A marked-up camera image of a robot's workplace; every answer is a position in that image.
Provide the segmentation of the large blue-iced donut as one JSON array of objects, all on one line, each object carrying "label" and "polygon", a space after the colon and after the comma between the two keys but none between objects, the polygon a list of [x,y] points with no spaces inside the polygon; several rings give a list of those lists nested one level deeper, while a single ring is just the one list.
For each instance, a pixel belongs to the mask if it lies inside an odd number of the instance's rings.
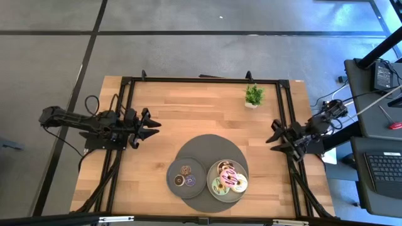
[{"label": "large blue-iced donut", "polygon": [[219,196],[226,195],[229,192],[229,188],[226,187],[220,180],[216,177],[211,183],[212,191]]}]

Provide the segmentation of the large chocolate-iced donut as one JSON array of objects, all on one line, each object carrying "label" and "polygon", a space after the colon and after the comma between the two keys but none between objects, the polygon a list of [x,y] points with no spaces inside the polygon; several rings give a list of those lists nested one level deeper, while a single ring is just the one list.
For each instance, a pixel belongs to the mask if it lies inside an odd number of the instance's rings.
[{"label": "large chocolate-iced donut", "polygon": [[224,170],[234,170],[235,167],[232,162],[230,161],[221,161],[217,165],[217,172],[220,175]]}]

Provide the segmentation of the red-handled screwdriver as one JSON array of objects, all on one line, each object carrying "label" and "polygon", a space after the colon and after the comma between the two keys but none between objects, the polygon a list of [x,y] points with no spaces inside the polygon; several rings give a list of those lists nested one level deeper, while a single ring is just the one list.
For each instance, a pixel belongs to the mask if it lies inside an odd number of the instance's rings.
[{"label": "red-handled screwdriver", "polygon": [[402,122],[396,122],[394,121],[391,116],[384,110],[383,107],[381,107],[379,105],[379,108],[381,110],[381,112],[384,114],[384,116],[387,118],[388,122],[389,122],[389,126],[388,128],[390,130],[397,130],[397,129],[402,129]]}]

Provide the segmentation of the dark grey desk with keyboard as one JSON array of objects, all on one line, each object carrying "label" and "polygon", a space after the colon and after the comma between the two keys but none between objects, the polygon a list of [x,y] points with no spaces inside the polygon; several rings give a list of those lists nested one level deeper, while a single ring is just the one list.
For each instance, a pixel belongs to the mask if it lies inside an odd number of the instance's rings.
[{"label": "dark grey desk with keyboard", "polygon": [[356,162],[359,179],[357,191],[362,208],[372,215],[402,218],[402,200],[382,196],[374,191],[364,158],[366,152],[402,153],[402,141],[352,137],[350,143]]}]

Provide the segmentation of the large pink-iced donut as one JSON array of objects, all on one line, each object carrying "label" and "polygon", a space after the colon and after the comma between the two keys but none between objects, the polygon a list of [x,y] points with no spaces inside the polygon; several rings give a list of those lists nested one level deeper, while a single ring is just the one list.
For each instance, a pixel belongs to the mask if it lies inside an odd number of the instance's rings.
[{"label": "large pink-iced donut", "polygon": [[237,185],[237,174],[233,169],[225,169],[220,174],[220,182],[229,188],[233,188]]}]

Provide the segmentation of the large grey round plate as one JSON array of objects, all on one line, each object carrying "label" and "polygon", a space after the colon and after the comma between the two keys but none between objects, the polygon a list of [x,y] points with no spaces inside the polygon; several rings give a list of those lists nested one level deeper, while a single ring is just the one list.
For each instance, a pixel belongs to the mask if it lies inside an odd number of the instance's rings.
[{"label": "large grey round plate", "polygon": [[242,192],[242,193],[236,193],[236,192],[233,192],[233,191],[231,190],[231,188],[228,187],[228,188],[229,188],[229,192],[228,192],[226,195],[219,196],[219,195],[216,195],[216,194],[212,191],[212,187],[211,187],[212,181],[213,181],[216,177],[220,177],[220,175],[219,175],[218,172],[217,172],[217,165],[218,165],[219,162],[224,161],[224,160],[232,162],[233,165],[234,165],[234,167],[235,167],[234,171],[236,172],[236,174],[240,173],[240,174],[244,175],[244,176],[247,178],[247,181],[249,180],[248,175],[247,175],[247,172],[246,172],[245,168],[244,168],[241,164],[239,164],[238,162],[236,162],[236,161],[234,161],[234,160],[231,160],[231,159],[222,159],[222,160],[220,160],[220,161],[215,162],[215,163],[210,167],[209,172],[208,172],[208,174],[207,174],[207,186],[208,186],[209,192],[210,192],[210,193],[212,194],[212,196],[213,196],[214,198],[216,198],[217,200],[219,200],[219,201],[221,201],[221,202],[224,202],[224,203],[234,203],[234,202],[239,201],[239,200],[244,196],[244,194],[245,194],[246,191],[244,191],[244,192]]}]

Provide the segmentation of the black metal pole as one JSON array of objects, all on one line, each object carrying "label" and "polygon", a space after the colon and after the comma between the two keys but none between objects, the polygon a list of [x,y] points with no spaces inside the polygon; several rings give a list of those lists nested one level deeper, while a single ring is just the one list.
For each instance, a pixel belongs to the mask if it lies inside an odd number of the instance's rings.
[{"label": "black metal pole", "polygon": [[402,26],[399,27],[394,33],[389,35],[383,42],[381,42],[375,49],[368,53],[364,58],[360,59],[356,64],[360,69],[369,68],[378,58],[380,58],[387,51],[392,49],[402,40]]}]

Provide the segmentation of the green plant in white pot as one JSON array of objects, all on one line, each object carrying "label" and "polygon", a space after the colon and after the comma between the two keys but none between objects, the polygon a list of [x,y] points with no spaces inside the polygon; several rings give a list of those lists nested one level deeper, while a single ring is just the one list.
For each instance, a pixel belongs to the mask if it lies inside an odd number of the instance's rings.
[{"label": "green plant in white pot", "polygon": [[247,108],[255,109],[262,104],[264,88],[258,87],[257,84],[248,85],[245,93],[245,106]]}]

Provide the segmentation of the grey floor object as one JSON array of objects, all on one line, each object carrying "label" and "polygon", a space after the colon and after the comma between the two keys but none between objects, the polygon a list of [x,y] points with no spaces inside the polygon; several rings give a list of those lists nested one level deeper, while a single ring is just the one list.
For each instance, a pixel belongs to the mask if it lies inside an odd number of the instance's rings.
[{"label": "grey floor object", "polygon": [[7,140],[3,137],[0,137],[0,149],[2,148],[12,148],[15,150],[23,150],[24,149],[24,145],[23,144],[19,144],[10,140]]}]

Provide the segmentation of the white paper sheet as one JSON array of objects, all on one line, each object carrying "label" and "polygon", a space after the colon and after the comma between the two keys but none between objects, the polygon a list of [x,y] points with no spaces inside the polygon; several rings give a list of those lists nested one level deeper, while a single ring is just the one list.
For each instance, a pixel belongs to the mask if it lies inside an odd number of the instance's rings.
[{"label": "white paper sheet", "polygon": [[332,148],[331,150],[325,152],[322,155],[322,160],[324,163],[328,164],[337,164],[337,152],[336,148]]}]

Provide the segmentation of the black power adapter box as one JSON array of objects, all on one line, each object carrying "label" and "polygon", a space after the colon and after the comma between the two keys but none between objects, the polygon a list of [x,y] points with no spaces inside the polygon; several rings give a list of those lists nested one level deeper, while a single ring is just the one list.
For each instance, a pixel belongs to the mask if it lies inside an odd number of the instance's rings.
[{"label": "black power adapter box", "polygon": [[374,64],[372,87],[374,90],[387,90],[393,87],[393,73],[387,63]]}]

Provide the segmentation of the small grey round plate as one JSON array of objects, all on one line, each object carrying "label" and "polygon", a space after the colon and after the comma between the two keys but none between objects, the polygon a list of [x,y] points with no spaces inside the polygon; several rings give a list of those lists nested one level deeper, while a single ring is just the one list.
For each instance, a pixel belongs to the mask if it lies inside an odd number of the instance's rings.
[{"label": "small grey round plate", "polygon": [[[183,186],[176,186],[174,184],[174,177],[180,175],[180,168],[185,165],[191,167],[191,175],[194,175],[196,178],[196,184],[194,186],[186,186],[185,184]],[[206,179],[206,169],[203,164],[196,158],[190,156],[174,160],[166,172],[168,188],[174,195],[183,199],[193,198],[199,195],[206,186]]]}]

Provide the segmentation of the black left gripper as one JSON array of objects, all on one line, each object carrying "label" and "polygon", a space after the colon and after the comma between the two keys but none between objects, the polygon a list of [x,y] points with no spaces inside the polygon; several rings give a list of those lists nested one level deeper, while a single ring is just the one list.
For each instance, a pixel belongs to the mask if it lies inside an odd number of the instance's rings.
[{"label": "black left gripper", "polygon": [[147,129],[146,127],[160,127],[161,124],[151,119],[151,114],[148,108],[144,108],[141,112],[142,118],[137,116],[137,112],[132,109],[126,109],[124,123],[128,129],[128,143],[133,149],[139,147],[138,140],[144,141],[150,136],[159,133],[157,129]]}]

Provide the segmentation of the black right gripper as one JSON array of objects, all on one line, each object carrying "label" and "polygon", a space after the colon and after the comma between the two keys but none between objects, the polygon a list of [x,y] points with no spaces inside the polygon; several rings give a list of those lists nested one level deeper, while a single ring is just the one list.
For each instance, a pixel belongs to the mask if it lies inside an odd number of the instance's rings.
[{"label": "black right gripper", "polygon": [[271,125],[274,134],[266,140],[272,143],[282,138],[283,144],[273,146],[272,151],[279,151],[290,155],[296,162],[300,162],[306,154],[307,137],[304,127],[299,122],[292,122],[289,128],[283,129],[282,123],[275,119]]}]

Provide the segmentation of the large yellow white-iced donut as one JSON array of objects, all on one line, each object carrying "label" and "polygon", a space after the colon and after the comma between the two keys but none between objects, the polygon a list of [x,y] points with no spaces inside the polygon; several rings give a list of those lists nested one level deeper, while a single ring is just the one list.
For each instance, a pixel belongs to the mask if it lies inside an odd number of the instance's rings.
[{"label": "large yellow white-iced donut", "polygon": [[236,175],[236,179],[237,181],[235,182],[235,185],[231,188],[231,190],[236,193],[242,193],[246,191],[248,187],[247,178],[244,175],[238,173]]}]

